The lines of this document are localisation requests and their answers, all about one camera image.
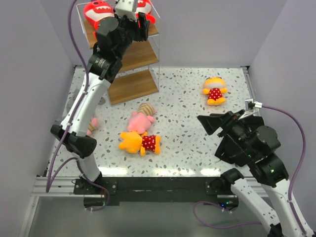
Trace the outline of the orange doll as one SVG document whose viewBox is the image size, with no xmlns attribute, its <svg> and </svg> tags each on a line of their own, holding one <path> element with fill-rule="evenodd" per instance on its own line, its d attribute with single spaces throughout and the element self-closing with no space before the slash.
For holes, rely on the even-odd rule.
<svg viewBox="0 0 316 237">
<path fill-rule="evenodd" d="M 218 106 L 223 104 L 226 99 L 223 96 L 228 91 L 225 81 L 221 77 L 212 77 L 205 80 L 203 94 L 207 95 L 207 104 Z"/>
</svg>

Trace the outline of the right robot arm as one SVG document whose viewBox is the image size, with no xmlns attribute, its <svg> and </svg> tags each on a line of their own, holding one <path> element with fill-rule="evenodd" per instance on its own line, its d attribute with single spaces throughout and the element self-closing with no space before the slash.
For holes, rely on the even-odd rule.
<svg viewBox="0 0 316 237">
<path fill-rule="evenodd" d="M 229 164 L 248 166 L 250 173 L 268 195 L 268 205 L 249 185 L 236 168 L 232 168 L 212 183 L 226 194 L 240 198 L 270 237 L 314 237 L 290 190 L 290 178 L 282 160 L 275 154 L 280 142 L 276 131 L 264 124 L 262 117 L 237 113 L 198 116 L 208 135 L 222 129 L 222 138 L 215 155 Z"/>
</svg>

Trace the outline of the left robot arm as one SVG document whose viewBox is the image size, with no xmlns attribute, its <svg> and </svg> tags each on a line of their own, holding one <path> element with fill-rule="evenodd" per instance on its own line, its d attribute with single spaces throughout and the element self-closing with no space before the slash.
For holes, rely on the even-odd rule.
<svg viewBox="0 0 316 237">
<path fill-rule="evenodd" d="M 60 125 L 53 125 L 51 133 L 59 140 L 58 147 L 65 146 L 75 154 L 77 166 L 86 180 L 85 188 L 92 194 L 102 189 L 101 172 L 93 152 L 97 141 L 87 135 L 93 113 L 116 75 L 122 68 L 122 58 L 133 41 L 145 41 L 149 26 L 155 18 L 139 12 L 135 19 L 126 15 L 107 17 L 97 24 L 93 54 L 84 63 L 85 79 L 68 115 Z"/>
</svg>

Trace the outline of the red shark plush with face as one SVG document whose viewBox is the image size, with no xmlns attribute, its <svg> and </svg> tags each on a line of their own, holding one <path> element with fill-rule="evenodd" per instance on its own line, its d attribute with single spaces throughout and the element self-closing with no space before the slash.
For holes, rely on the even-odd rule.
<svg viewBox="0 0 316 237">
<path fill-rule="evenodd" d="M 100 22 L 109 17 L 114 17 L 114 9 L 105 0 L 93 0 L 83 8 L 83 26 L 87 37 L 89 34 L 95 36 Z"/>
</svg>

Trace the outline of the orange doll polka dot dress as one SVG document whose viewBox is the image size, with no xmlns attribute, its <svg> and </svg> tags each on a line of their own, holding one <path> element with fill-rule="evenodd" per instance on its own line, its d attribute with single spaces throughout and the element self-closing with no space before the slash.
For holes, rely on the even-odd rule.
<svg viewBox="0 0 316 237">
<path fill-rule="evenodd" d="M 158 135 L 148 135 L 147 132 L 138 134 L 136 131 L 132 131 L 122 132 L 120 138 L 122 142 L 118 146 L 119 149 L 130 154 L 140 153 L 142 157 L 146 155 L 146 152 L 160 154 L 161 138 Z"/>
</svg>

